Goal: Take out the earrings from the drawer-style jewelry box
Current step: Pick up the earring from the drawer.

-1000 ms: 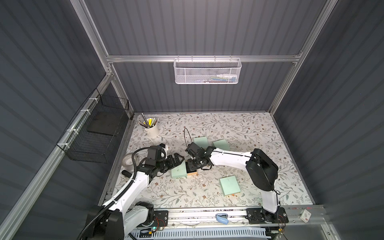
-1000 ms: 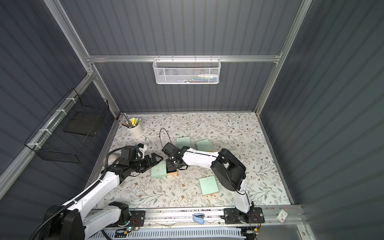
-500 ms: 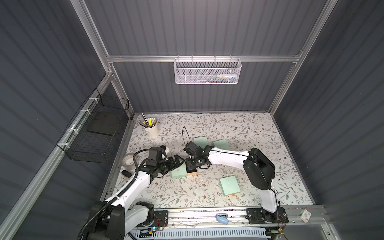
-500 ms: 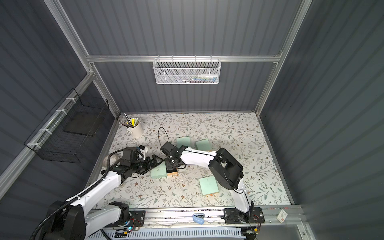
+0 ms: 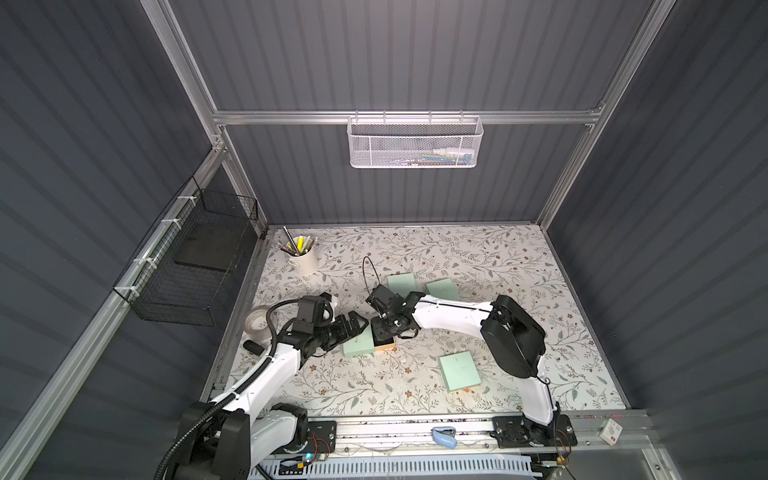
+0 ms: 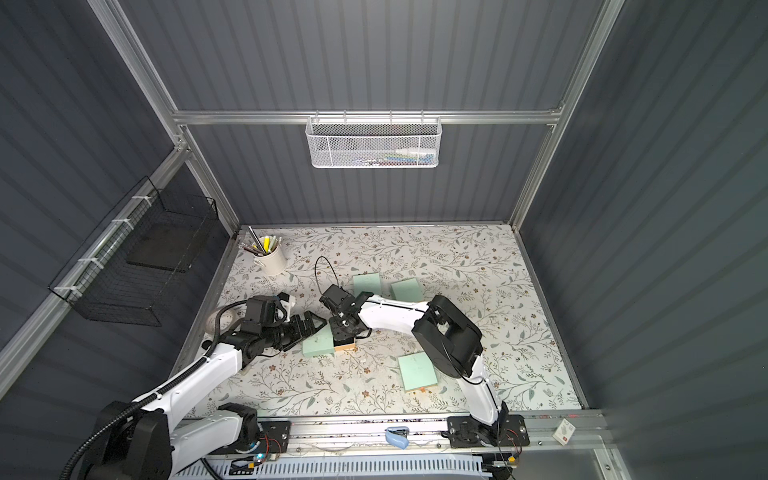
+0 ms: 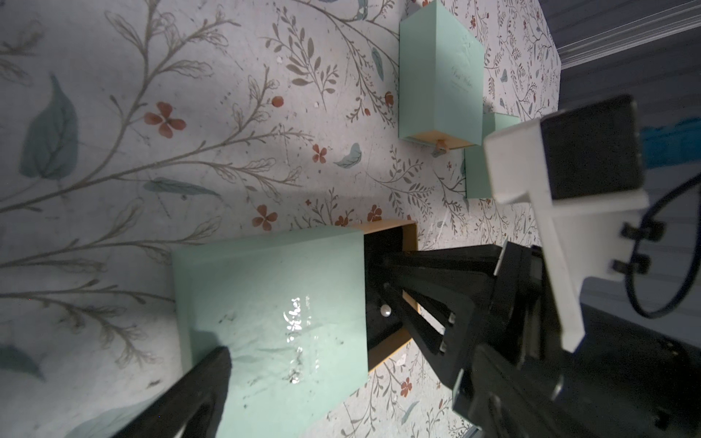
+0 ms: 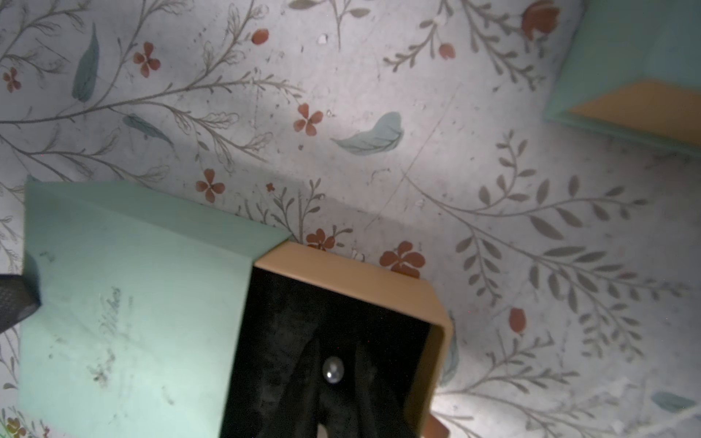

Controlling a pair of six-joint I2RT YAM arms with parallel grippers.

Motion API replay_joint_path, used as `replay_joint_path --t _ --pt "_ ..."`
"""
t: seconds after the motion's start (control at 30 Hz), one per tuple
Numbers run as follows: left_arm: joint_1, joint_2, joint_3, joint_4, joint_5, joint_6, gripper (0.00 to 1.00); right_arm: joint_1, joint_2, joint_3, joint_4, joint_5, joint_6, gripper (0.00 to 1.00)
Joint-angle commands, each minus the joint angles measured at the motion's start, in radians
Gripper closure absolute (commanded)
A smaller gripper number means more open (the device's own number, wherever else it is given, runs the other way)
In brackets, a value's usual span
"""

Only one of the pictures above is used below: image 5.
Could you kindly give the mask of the mint green drawer jewelry box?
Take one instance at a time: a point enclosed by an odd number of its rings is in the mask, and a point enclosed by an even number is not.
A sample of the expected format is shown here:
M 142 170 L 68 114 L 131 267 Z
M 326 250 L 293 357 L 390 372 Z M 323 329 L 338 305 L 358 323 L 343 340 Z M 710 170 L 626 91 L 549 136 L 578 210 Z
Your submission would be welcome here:
M 482 382 L 469 351 L 442 356 L 439 366 L 449 392 L 476 387 Z
M 372 328 L 368 326 L 361 334 L 346 341 L 342 345 L 342 352 L 345 358 L 354 358 L 390 350 L 395 346 L 396 344 L 393 339 L 376 340 L 373 336 Z

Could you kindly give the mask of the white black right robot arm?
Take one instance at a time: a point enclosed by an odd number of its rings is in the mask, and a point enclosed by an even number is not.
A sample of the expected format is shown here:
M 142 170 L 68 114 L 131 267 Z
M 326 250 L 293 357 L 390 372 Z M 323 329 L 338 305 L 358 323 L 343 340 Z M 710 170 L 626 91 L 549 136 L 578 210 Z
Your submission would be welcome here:
M 371 320 L 377 340 L 405 333 L 442 329 L 483 340 L 492 358 L 515 379 L 522 412 L 492 419 L 491 437 L 501 448 L 553 447 L 578 444 L 571 421 L 544 380 L 545 330 L 515 300 L 500 295 L 491 302 L 444 300 L 422 292 L 403 297 L 383 285 L 366 303 L 377 313 Z

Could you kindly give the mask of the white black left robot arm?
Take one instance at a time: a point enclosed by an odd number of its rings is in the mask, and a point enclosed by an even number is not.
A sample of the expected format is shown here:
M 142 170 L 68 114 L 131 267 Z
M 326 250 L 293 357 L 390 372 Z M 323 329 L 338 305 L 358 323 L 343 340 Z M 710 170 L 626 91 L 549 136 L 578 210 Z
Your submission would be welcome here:
M 155 479 L 246 479 L 274 451 L 304 444 L 304 408 L 278 404 L 262 410 L 318 351 L 328 353 L 369 327 L 356 312 L 337 315 L 328 294 L 280 301 L 268 307 L 265 320 L 266 354 L 224 393 L 190 406 Z

